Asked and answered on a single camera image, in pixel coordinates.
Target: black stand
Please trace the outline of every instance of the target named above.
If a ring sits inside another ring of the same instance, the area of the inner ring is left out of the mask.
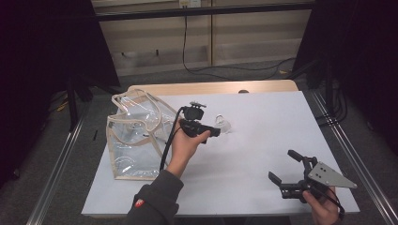
[[[98,88],[102,89],[103,91],[111,95],[117,95],[121,93],[120,91],[114,90],[109,86],[96,82],[86,77],[85,75],[69,76],[67,83],[67,93],[68,93],[69,113],[70,113],[69,131],[73,131],[79,121],[75,92],[83,102],[91,101],[93,99],[93,94],[91,93],[89,86],[97,86]]]
[[[315,59],[308,64],[300,67],[296,71],[294,71],[290,76],[288,76],[287,80],[295,80],[297,77],[301,76],[304,73],[312,73],[315,74],[312,79],[308,79],[307,77],[307,85],[310,89],[317,88],[322,81],[322,79],[326,80],[325,83],[325,101],[326,101],[326,109],[328,111],[328,115],[334,116],[333,110],[333,75],[331,71],[331,65],[329,59],[326,57],[324,59]]]

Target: white table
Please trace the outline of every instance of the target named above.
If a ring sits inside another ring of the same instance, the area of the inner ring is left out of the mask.
[[[195,96],[160,96],[175,109],[192,100],[206,104],[202,123],[213,126],[217,114],[232,132],[201,144],[181,177],[178,217],[289,216],[311,212],[299,200],[284,200],[268,179],[274,172],[283,183],[303,179],[302,163],[287,155],[294,149],[317,157],[341,172],[314,116],[299,91]],[[125,216],[135,193],[146,181],[114,180],[108,148],[82,214],[94,218]],[[346,188],[337,188],[346,213],[359,208]]]

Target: dark background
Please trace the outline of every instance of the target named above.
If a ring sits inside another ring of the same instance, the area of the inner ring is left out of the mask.
[[[66,90],[70,78],[78,93],[90,85],[83,76],[119,85],[99,24],[65,19],[82,15],[94,15],[89,0],[1,1],[0,186],[22,163],[52,95]]]
[[[316,88],[329,63],[333,78],[396,154],[397,10],[393,1],[317,1],[294,65],[322,62],[307,73],[308,86]]]

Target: wall outlet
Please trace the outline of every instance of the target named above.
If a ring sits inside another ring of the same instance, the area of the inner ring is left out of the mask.
[[[188,8],[190,6],[190,0],[179,0],[180,8]]]
[[[190,8],[200,8],[201,0],[191,0]]]
[[[179,0],[180,8],[199,8],[202,6],[201,0]]]

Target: metal bracket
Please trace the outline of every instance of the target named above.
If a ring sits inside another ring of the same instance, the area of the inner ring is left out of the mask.
[[[358,186],[323,162],[318,162],[308,174],[308,178],[324,184],[340,188],[357,188]]]

